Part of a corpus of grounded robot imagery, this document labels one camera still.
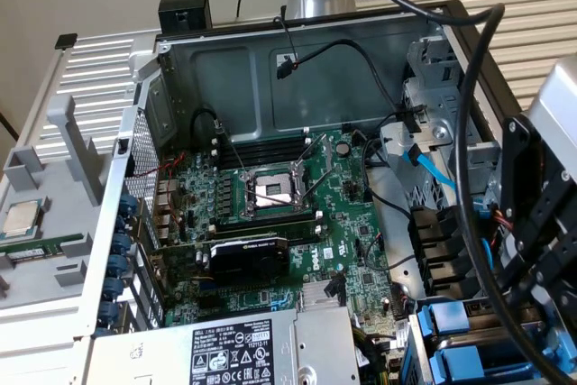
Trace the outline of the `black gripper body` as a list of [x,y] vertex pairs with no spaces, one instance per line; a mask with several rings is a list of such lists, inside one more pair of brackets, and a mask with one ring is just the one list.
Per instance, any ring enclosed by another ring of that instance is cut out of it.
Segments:
[[576,222],[576,182],[554,155],[544,138],[540,139],[541,195],[536,214],[539,223],[550,223],[555,218],[561,223]]

